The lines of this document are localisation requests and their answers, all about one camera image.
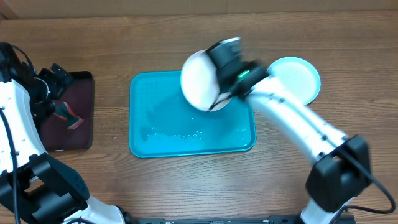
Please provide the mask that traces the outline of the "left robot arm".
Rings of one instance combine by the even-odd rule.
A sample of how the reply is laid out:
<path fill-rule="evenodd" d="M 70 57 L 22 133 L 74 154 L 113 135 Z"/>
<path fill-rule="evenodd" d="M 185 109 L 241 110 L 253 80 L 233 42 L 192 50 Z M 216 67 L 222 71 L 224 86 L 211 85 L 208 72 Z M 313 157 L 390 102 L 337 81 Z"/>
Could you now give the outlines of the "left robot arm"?
<path fill-rule="evenodd" d="M 59 65 L 29 76 L 1 70 L 1 204 L 27 223 L 132 223 L 92 196 L 81 175 L 51 151 L 88 149 L 95 83 L 90 72 Z"/>

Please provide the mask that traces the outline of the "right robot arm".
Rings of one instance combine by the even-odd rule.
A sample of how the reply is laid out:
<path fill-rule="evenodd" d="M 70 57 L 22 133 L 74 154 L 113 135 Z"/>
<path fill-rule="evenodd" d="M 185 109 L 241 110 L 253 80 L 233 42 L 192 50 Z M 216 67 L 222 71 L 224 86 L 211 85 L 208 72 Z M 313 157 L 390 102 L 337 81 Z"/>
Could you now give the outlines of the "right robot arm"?
<path fill-rule="evenodd" d="M 283 85 L 281 75 L 257 61 L 216 63 L 221 91 L 236 96 L 271 120 L 301 150 L 312 169 L 308 205 L 299 223 L 336 223 L 371 180 L 369 147 L 319 117 Z"/>

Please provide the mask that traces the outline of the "white plate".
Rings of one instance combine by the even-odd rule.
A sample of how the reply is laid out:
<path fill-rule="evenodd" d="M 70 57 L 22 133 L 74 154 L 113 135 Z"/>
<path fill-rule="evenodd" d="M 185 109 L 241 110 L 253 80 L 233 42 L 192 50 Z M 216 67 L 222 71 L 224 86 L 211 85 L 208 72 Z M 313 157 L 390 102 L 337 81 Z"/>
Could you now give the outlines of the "white plate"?
<path fill-rule="evenodd" d="M 218 103 L 211 112 L 225 107 L 231 99 L 229 92 L 221 93 L 216 77 L 216 67 L 206 50 L 189 56 L 181 69 L 181 89 L 186 100 L 200 111 L 208 111 L 213 103 Z"/>

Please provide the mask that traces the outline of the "light blue plate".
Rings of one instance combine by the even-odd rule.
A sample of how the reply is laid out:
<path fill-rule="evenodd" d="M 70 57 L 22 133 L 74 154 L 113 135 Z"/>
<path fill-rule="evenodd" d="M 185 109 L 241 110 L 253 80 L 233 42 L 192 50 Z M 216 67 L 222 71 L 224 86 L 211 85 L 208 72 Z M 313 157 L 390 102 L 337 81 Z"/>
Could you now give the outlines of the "light blue plate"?
<path fill-rule="evenodd" d="M 269 65 L 267 71 L 304 105 L 315 100 L 321 89 L 321 78 L 316 68 L 298 57 L 284 57 Z"/>

